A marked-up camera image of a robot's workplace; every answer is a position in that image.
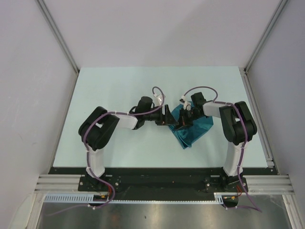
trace blue fabric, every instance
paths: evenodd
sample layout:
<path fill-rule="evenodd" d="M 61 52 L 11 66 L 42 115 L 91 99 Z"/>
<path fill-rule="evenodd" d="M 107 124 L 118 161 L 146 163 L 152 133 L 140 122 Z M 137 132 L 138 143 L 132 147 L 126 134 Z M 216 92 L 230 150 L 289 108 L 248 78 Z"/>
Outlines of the blue fabric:
<path fill-rule="evenodd" d="M 172 115 L 176 120 L 179 119 L 179 111 L 181 108 L 183 108 L 182 104 L 177 106 L 172 111 Z M 185 149 L 187 147 L 192 147 L 192 144 L 197 141 L 197 139 L 199 139 L 201 136 L 203 136 L 206 132 L 208 132 L 209 129 L 211 129 L 211 127 L 213 126 L 213 124 L 214 123 L 212 117 L 202 117 L 198 118 L 197 120 L 194 120 L 193 126 L 190 126 L 189 128 L 186 128 L 184 130 L 173 131 L 173 125 L 170 125 L 169 128 L 180 142 L 182 148 Z"/>

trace gray wall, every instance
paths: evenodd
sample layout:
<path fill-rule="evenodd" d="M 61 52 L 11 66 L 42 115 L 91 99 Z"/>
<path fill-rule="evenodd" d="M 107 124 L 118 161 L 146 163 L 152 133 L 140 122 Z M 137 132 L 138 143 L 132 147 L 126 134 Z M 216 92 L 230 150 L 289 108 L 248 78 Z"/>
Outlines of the gray wall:
<path fill-rule="evenodd" d="M 282 174 L 305 212 L 305 1 L 292 0 L 249 72 Z"/>
<path fill-rule="evenodd" d="M 1 1 L 2 229 L 50 163 L 75 80 L 35 1 Z"/>
<path fill-rule="evenodd" d="M 45 0 L 81 67 L 244 66 L 279 1 Z"/>

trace light blue table surface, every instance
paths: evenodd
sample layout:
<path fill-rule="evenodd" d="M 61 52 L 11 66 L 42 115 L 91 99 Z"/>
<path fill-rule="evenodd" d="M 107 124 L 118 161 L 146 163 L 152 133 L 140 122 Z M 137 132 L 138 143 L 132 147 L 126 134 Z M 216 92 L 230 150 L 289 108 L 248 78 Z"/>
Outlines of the light blue table surface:
<path fill-rule="evenodd" d="M 102 106 L 109 111 L 128 112 L 142 96 L 152 96 L 159 86 L 165 103 L 172 110 L 190 88 L 210 86 L 218 91 L 219 101 L 249 101 L 238 67 L 128 67 L 82 68 L 56 152 L 54 167 L 85 167 L 86 150 L 78 129 L 91 112 Z M 214 92 L 202 91 L 207 100 Z M 145 122 L 139 130 L 116 129 L 105 147 L 106 167 L 222 167 L 227 152 L 221 121 L 193 147 L 182 149 L 167 126 Z M 245 152 L 244 167 L 267 167 L 258 134 Z"/>

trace steel floor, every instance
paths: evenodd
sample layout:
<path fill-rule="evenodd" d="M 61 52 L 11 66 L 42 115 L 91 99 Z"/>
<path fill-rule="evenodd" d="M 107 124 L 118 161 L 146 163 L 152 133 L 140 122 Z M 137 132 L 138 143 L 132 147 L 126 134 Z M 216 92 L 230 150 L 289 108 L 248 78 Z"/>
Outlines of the steel floor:
<path fill-rule="evenodd" d="M 263 210 L 225 210 L 220 205 L 196 204 L 110 204 L 102 209 L 74 208 L 47 214 L 72 206 L 44 203 L 38 229 L 290 229 L 291 225 L 280 195 L 254 196 Z M 249 204 L 242 196 L 240 205 Z"/>

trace cable connector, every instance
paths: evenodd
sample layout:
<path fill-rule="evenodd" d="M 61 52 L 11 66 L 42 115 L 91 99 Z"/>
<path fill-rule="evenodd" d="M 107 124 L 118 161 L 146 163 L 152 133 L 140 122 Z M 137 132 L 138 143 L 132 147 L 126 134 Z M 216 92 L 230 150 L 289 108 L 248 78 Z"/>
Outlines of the cable connector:
<path fill-rule="evenodd" d="M 160 94 L 160 95 L 153 94 L 153 96 L 158 100 L 159 106 L 161 106 L 162 99 L 163 99 L 162 94 Z"/>
<path fill-rule="evenodd" d="M 191 109 L 191 103 L 186 101 L 186 98 L 185 98 L 184 95 L 181 96 L 180 102 L 183 104 L 183 109 L 184 110 L 188 110 L 189 111 Z"/>

